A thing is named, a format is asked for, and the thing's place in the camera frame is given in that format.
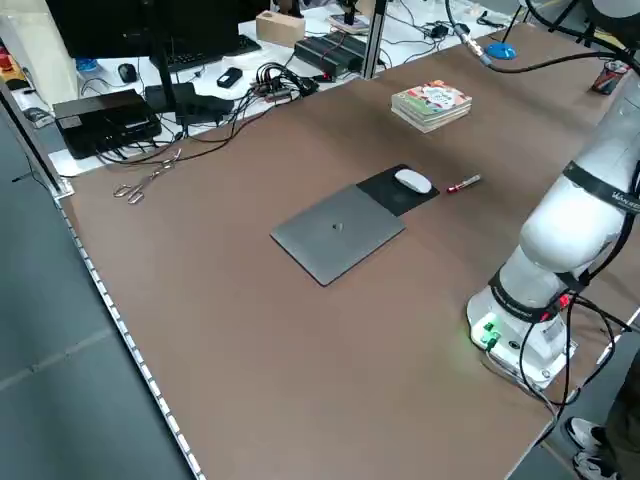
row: blue object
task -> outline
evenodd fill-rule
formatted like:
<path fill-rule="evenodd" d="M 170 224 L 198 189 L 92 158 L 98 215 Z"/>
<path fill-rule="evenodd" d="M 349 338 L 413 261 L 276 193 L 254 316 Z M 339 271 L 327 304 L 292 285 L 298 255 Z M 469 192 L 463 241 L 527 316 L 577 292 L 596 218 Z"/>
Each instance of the blue object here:
<path fill-rule="evenodd" d="M 98 68 L 98 62 L 94 58 L 76 58 L 76 70 L 90 72 Z"/>
<path fill-rule="evenodd" d="M 518 53 L 510 43 L 492 43 L 487 47 L 487 55 L 498 60 L 513 60 Z"/>

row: mouse pad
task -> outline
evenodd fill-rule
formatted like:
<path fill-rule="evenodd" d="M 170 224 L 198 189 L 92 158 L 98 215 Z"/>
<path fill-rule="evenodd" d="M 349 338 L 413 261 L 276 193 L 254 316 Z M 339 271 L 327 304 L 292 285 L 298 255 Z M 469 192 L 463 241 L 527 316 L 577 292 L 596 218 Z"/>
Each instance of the mouse pad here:
<path fill-rule="evenodd" d="M 360 188 L 360 190 L 393 213 L 396 217 L 407 213 L 409 210 L 422 205 L 440 194 L 435 186 L 430 192 L 421 194 L 402 185 L 398 180 L 396 180 L 394 175 L 397 171 L 402 170 L 403 168 L 411 169 L 411 167 L 408 167 L 407 165 L 396 165 L 395 167 L 374 175 L 373 177 L 358 184 L 358 188 Z"/>

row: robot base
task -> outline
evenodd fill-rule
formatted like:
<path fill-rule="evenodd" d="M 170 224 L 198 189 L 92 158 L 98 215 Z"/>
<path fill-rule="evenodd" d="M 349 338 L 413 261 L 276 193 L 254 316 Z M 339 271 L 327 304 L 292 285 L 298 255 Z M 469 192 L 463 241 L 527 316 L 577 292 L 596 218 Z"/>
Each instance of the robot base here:
<path fill-rule="evenodd" d="M 489 287 L 474 295 L 467 304 L 467 320 L 473 343 L 486 350 L 487 343 L 498 341 L 491 356 L 503 368 L 522 378 L 520 374 L 520 348 L 530 324 L 515 319 L 494 300 Z M 566 326 L 557 315 L 553 320 L 536 325 L 525 347 L 522 366 L 529 384 L 545 389 L 566 364 Z M 569 356 L 573 357 L 578 345 L 571 341 Z"/>

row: white computer mouse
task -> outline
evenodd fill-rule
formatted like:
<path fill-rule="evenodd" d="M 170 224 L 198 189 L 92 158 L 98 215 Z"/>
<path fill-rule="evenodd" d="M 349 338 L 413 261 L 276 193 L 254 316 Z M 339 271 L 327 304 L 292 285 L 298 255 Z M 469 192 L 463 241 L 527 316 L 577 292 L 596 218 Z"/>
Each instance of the white computer mouse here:
<path fill-rule="evenodd" d="M 420 175 L 418 172 L 404 168 L 396 172 L 396 179 L 405 187 L 410 188 L 417 193 L 429 193 L 433 186 L 431 182 L 424 175 Z"/>

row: monitor stand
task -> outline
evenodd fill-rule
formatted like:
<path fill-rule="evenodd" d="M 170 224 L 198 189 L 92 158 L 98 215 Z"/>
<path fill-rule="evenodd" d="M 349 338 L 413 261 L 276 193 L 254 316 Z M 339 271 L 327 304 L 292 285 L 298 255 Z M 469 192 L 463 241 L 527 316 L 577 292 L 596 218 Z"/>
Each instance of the monitor stand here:
<path fill-rule="evenodd" d="M 224 115 L 233 110 L 234 102 L 197 95 L 192 83 L 172 83 L 163 42 L 165 34 L 156 15 L 155 2 L 156 0 L 141 0 L 162 85 L 145 88 L 145 100 L 156 113 L 175 112 L 176 122 L 184 126 L 219 123 Z"/>
<path fill-rule="evenodd" d="M 192 83 L 179 83 L 170 88 L 175 97 L 175 105 L 167 102 L 166 90 L 161 85 L 145 88 L 145 99 L 155 113 L 175 112 L 176 122 L 181 125 L 210 122 L 218 124 L 225 115 L 233 111 L 233 100 L 198 95 Z"/>

